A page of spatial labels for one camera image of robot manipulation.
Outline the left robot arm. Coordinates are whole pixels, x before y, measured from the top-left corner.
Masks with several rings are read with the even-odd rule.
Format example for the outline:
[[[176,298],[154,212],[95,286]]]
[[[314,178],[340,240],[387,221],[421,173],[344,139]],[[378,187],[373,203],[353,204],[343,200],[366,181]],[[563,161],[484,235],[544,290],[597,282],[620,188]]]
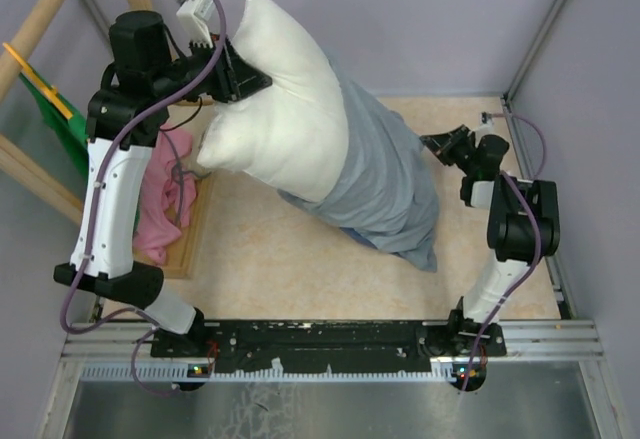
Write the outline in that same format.
[[[114,55],[88,104],[88,168],[81,229],[68,262],[53,279],[122,303],[172,333],[184,354],[208,343],[201,313],[170,292],[156,266],[133,258],[134,222],[142,180],[169,106],[208,95],[233,103],[269,87],[271,78],[248,65],[226,36],[209,30],[202,13],[177,14],[191,53],[171,53],[170,34],[153,11],[120,15],[109,29]]]

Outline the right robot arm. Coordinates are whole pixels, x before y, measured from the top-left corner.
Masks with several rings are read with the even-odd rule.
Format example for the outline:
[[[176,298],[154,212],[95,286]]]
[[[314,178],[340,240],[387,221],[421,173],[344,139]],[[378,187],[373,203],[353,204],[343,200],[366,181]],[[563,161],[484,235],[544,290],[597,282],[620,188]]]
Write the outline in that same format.
[[[502,168],[510,144],[495,134],[476,137],[462,125],[423,135],[422,144],[445,166],[463,173],[460,199],[488,211],[488,260],[472,289],[450,317],[448,346],[470,354],[482,342],[497,340],[498,314],[511,295],[555,254],[560,242],[557,186],[552,181],[519,179]]]

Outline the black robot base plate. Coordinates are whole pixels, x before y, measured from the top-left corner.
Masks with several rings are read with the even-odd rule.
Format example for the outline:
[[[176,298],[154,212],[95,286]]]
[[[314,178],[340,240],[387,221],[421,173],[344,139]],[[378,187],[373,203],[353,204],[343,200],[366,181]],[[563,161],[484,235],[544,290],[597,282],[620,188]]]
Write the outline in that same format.
[[[287,374],[429,372],[436,357],[507,353],[502,328],[454,319],[390,321],[200,321],[178,335],[159,330],[151,356],[203,358],[218,374],[264,372],[278,361]]]

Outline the light blue pillowcase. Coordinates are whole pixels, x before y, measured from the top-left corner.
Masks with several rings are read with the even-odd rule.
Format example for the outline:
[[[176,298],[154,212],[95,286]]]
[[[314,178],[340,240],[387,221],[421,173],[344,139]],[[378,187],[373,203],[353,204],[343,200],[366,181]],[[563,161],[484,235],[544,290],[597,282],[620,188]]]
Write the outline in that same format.
[[[278,194],[365,247],[400,257],[421,271],[436,272],[439,198],[419,135],[334,60],[329,64],[339,82],[348,121],[344,167],[320,202],[285,191]]]

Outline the white pillow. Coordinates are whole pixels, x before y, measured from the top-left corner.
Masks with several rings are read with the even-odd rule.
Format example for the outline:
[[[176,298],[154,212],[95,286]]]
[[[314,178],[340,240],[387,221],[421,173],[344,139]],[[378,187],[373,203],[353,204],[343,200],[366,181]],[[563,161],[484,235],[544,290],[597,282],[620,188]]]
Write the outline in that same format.
[[[326,198],[346,161],[349,132],[336,74],[313,37],[272,0],[245,0],[232,39],[271,86],[217,103],[197,162],[244,172],[309,202]]]

